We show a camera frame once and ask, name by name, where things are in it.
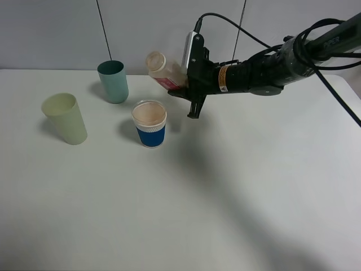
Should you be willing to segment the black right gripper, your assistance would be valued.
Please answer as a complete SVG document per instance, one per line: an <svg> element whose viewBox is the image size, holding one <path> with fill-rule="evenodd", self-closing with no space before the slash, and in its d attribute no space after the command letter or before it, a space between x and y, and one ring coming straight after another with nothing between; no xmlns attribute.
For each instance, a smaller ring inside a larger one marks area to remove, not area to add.
<svg viewBox="0 0 361 271"><path fill-rule="evenodd" d="M209 60L209 50L204 46L204 57L198 75L187 75L188 86L169 90L172 97L188 99L191 102L188 117L198 119L206 97L220 93L218 85L219 63Z"/></svg>

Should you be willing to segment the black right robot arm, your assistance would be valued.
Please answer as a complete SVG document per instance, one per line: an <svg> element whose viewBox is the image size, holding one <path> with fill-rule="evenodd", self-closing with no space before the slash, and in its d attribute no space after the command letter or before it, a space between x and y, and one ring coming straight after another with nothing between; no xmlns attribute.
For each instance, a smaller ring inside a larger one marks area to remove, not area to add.
<svg viewBox="0 0 361 271"><path fill-rule="evenodd" d="M264 50L240 62L213 63L201 35L202 17L189 33L183 53L182 67L188 85L170 90L171 96L191 103L188 117L197 119L208 95L252 93L261 96L279 95L285 85L316 74L346 112L358 123L360 120L346 105L322 71L339 71L360 65L359 62L322 67L331 58L360 58L360 15L349 20L323 19L296 36L286 36L276 46L263 44Z"/></svg>

